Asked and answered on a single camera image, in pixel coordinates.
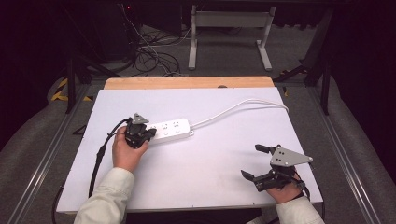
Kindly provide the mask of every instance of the power outlet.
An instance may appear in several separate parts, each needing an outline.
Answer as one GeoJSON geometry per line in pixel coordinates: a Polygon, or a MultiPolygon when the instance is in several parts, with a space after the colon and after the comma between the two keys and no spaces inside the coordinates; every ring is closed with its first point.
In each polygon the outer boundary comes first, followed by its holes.
{"type": "Polygon", "coordinates": [[[193,131],[186,119],[174,119],[162,123],[148,124],[147,129],[155,128],[157,132],[149,141],[150,145],[190,137],[193,131]]]}

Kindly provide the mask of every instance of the power strip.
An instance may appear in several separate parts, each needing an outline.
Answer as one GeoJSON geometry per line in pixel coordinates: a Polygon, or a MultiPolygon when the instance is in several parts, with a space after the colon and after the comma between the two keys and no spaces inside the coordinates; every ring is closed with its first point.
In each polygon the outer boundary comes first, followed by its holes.
{"type": "Polygon", "coordinates": [[[147,129],[157,129],[155,136],[149,141],[150,145],[169,142],[190,137],[193,131],[186,119],[173,119],[162,123],[148,124],[147,129]]]}

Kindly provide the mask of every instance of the human hand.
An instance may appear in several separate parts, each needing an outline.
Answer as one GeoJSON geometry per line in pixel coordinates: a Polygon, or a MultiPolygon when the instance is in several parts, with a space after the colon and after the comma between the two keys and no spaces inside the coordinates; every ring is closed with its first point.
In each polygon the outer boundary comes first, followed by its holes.
{"type": "Polygon", "coordinates": [[[130,147],[125,140],[126,127],[118,129],[113,143],[113,166],[133,172],[140,158],[149,148],[149,141],[143,143],[140,148],[130,147]]]}
{"type": "Polygon", "coordinates": [[[267,193],[275,199],[276,203],[286,203],[297,197],[301,193],[301,189],[291,182],[282,189],[268,189],[267,193]]]}

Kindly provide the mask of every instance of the white table surface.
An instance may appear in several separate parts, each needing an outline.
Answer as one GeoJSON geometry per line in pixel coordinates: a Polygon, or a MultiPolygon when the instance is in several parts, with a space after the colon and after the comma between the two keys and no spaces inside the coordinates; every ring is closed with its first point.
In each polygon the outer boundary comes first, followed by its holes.
{"type": "MultiPolygon", "coordinates": [[[[121,120],[137,112],[150,123],[185,118],[193,124],[248,98],[283,104],[275,87],[100,91],[57,212],[75,213],[88,198],[96,153],[121,120]]],[[[113,139],[108,142],[96,185],[112,168],[112,143],[113,139]]],[[[275,203],[241,175],[241,170],[257,176],[271,169],[271,155],[256,151],[256,144],[280,144],[304,154],[285,109],[243,104],[194,129],[189,138],[151,146],[134,172],[127,211],[249,208],[275,203]]],[[[309,165],[296,167],[311,192],[311,202],[322,202],[309,165]]]]}

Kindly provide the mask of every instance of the sleeve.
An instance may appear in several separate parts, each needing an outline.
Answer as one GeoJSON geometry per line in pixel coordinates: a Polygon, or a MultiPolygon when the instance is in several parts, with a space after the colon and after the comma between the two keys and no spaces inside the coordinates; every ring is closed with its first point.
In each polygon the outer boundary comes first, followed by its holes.
{"type": "Polygon", "coordinates": [[[282,224],[324,224],[318,211],[306,197],[277,204],[276,211],[282,224]]]}
{"type": "Polygon", "coordinates": [[[121,223],[134,186],[134,175],[111,169],[101,184],[78,210],[74,223],[121,223]]]}

